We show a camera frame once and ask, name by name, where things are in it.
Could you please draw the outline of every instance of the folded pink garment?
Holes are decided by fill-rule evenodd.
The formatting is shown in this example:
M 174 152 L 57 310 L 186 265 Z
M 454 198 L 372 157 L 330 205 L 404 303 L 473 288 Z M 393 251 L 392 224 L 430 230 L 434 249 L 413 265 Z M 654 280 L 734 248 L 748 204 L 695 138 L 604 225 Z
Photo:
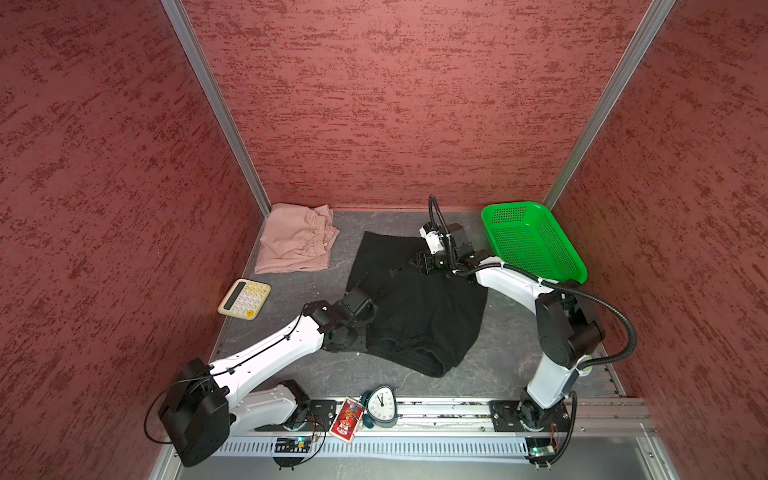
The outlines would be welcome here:
M 339 235 L 328 205 L 276 204 L 264 224 L 255 273 L 315 272 L 330 265 Z

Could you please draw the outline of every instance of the red playing card box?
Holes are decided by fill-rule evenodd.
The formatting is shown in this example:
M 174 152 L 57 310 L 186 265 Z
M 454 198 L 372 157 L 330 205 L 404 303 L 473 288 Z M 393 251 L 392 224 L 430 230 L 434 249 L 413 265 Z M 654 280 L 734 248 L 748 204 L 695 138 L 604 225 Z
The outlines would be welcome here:
M 365 408 L 360 403 L 349 397 L 345 399 L 336 420 L 333 420 L 331 425 L 331 435 L 339 437 L 344 442 L 351 442 L 364 411 Z

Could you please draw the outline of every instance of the green plastic basket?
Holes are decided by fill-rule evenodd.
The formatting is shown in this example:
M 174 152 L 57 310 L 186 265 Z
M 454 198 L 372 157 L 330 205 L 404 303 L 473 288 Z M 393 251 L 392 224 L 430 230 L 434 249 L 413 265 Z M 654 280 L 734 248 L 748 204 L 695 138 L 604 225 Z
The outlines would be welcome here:
M 488 205 L 482 223 L 491 248 L 506 263 L 558 282 L 587 279 L 587 267 L 544 205 Z

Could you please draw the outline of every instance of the calculator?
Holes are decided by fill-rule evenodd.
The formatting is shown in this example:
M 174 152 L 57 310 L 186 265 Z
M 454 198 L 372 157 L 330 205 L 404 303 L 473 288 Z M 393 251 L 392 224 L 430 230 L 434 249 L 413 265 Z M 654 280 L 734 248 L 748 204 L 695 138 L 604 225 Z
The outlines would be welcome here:
M 221 300 L 219 313 L 243 320 L 253 320 L 270 294 L 272 287 L 266 283 L 239 279 Z

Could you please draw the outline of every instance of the red wallpaper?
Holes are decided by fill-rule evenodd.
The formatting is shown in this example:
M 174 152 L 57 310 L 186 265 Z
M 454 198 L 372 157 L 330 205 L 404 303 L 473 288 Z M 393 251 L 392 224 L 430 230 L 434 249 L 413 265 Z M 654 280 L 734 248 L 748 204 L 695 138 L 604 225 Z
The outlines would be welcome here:
M 160 2 L 3 2 L 0 71 L 0 478 L 143 480 L 256 204 Z
M 273 202 L 542 200 L 649 0 L 187 0 Z
M 766 25 L 758 0 L 678 0 L 554 209 L 632 314 L 617 369 L 686 479 L 768 478 Z

